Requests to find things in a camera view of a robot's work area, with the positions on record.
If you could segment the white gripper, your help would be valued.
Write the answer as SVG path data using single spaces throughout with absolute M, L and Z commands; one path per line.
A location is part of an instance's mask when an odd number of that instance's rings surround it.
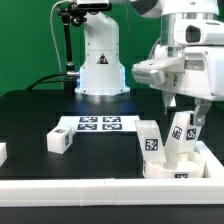
M 190 124 L 202 127 L 211 101 L 224 101 L 224 23 L 177 19 L 173 38 L 174 46 L 157 47 L 152 59 L 133 65 L 132 74 L 163 91 L 165 114 L 176 108 L 175 93 L 195 97 Z

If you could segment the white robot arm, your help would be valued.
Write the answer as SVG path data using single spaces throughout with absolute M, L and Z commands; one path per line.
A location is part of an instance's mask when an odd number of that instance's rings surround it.
M 195 99 L 193 122 L 201 125 L 213 101 L 224 101 L 224 23 L 217 20 L 221 0 L 128 0 L 142 17 L 161 20 L 160 40 L 145 61 L 132 67 L 139 83 L 175 96 Z M 86 13 L 85 62 L 77 91 L 108 96 L 125 90 L 119 62 L 119 28 L 103 10 L 122 0 L 78 0 Z

